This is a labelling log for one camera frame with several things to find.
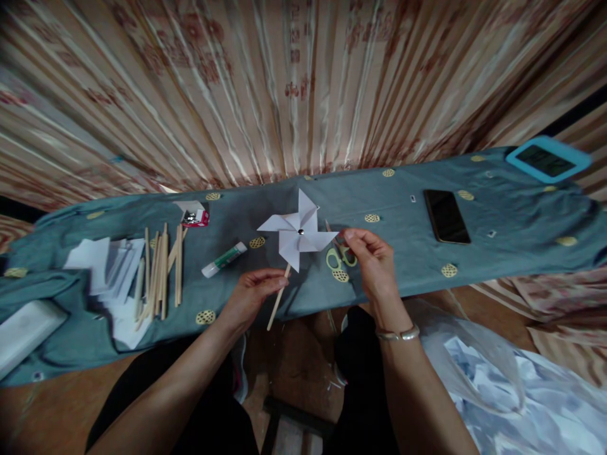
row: digital clock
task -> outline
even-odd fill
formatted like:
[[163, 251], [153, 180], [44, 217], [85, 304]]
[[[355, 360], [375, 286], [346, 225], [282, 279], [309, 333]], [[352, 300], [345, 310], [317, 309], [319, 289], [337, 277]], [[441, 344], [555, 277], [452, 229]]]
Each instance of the digital clock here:
[[544, 183], [556, 183], [583, 171], [592, 159], [548, 136], [535, 137], [506, 156], [506, 161]]

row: paper pinwheel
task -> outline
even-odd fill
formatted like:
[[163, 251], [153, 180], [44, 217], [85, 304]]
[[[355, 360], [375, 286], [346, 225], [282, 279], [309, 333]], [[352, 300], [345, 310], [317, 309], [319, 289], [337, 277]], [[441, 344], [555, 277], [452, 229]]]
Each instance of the paper pinwheel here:
[[278, 231], [278, 252], [299, 272], [299, 253], [321, 251], [337, 233], [318, 232], [316, 204], [299, 190], [299, 211], [272, 215], [258, 231]]

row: plastic bag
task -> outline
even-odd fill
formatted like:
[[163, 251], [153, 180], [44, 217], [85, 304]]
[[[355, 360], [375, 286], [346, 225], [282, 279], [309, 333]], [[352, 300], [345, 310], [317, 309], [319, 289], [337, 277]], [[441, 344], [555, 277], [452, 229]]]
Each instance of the plastic bag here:
[[405, 304], [481, 453], [604, 455], [607, 392], [479, 324]]

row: silver bracelet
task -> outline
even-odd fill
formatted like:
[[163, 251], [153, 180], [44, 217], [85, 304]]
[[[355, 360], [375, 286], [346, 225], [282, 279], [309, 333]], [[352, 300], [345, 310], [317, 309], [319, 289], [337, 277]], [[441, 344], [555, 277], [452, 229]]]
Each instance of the silver bracelet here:
[[375, 331], [375, 335], [377, 335], [377, 338], [385, 340], [385, 341], [392, 341], [392, 340], [403, 340], [403, 341], [407, 341], [407, 340], [411, 340], [413, 338], [417, 338], [419, 336], [419, 327], [417, 327], [417, 324], [413, 324], [413, 327], [405, 332], [400, 332], [400, 334], [394, 333], [394, 332], [380, 332], [380, 331]]

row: scissors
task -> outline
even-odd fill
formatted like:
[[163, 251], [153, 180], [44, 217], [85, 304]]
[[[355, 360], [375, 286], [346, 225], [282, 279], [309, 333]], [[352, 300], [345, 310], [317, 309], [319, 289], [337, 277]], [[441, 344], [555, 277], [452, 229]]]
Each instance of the scissors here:
[[[329, 222], [327, 220], [324, 221], [324, 225], [327, 228], [327, 232], [333, 232], [331, 230], [331, 226], [329, 225]], [[349, 246], [342, 245], [341, 243], [339, 243], [337, 241], [337, 239], [335, 237], [333, 238], [332, 242], [335, 245], [335, 247], [337, 247], [337, 250], [335, 250], [335, 248], [330, 248], [329, 251], [327, 252], [327, 265], [329, 266], [329, 268], [331, 270], [340, 270], [342, 262], [346, 263], [346, 265], [349, 265], [350, 267], [354, 267], [358, 263], [359, 260], [356, 258], [356, 256], [354, 256], [353, 262], [351, 262], [350, 259], [348, 258], [348, 255], [346, 254], [346, 252], [350, 250]], [[335, 259], [337, 259], [337, 267], [333, 267], [329, 263], [329, 257], [331, 257], [331, 256], [333, 256]]]

